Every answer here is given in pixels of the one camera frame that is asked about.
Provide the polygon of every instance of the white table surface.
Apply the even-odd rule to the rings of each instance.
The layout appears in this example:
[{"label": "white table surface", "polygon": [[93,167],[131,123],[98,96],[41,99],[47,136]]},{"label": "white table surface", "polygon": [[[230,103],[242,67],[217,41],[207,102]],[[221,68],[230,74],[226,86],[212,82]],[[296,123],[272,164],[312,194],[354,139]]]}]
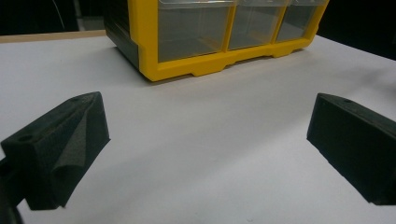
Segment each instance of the white table surface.
[{"label": "white table surface", "polygon": [[111,141],[43,223],[395,223],[307,141],[318,92],[396,120],[396,62],[317,36],[290,56],[144,79],[107,37],[0,44],[0,139],[66,99],[104,97]]}]

